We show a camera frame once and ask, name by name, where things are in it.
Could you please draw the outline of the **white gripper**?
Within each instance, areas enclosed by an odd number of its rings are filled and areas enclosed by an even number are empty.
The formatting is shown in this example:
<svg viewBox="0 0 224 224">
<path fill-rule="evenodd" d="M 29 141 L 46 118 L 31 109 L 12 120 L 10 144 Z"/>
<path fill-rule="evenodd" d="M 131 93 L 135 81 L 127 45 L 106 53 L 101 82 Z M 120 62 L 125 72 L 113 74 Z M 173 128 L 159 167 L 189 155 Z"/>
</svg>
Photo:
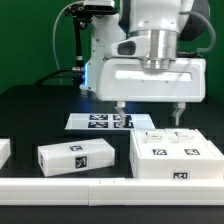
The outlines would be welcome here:
<svg viewBox="0 0 224 224">
<path fill-rule="evenodd" d="M 103 63 L 96 95 L 102 101 L 117 101 L 123 127 L 125 102 L 177 102 L 172 117 L 178 126 L 185 102 L 201 102 L 205 97 L 205 70 L 206 61 L 200 58 L 178 58 L 168 70 L 144 69 L 138 59 L 113 58 Z"/>
</svg>

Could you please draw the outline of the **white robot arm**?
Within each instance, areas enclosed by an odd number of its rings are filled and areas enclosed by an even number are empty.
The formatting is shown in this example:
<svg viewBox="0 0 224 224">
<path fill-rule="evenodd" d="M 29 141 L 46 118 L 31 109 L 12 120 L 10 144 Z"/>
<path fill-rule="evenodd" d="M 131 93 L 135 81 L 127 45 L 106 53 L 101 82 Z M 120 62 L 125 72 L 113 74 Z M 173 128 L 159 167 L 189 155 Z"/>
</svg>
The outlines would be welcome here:
<svg viewBox="0 0 224 224">
<path fill-rule="evenodd" d="M 206 60 L 216 33 L 208 0 L 84 0 L 93 15 L 83 90 L 114 101 L 126 126 L 126 103 L 174 102 L 178 118 L 205 97 Z"/>
</svg>

